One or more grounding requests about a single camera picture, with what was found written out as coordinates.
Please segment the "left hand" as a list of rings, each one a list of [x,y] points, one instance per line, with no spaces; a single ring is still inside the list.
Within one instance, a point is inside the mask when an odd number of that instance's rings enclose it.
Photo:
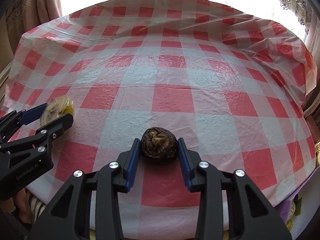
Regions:
[[[6,201],[1,201],[1,210],[3,212],[10,212],[14,209],[14,207],[17,207],[19,209],[19,218],[23,223],[32,223],[33,213],[28,202],[25,188],[19,191],[14,198],[10,198]]]

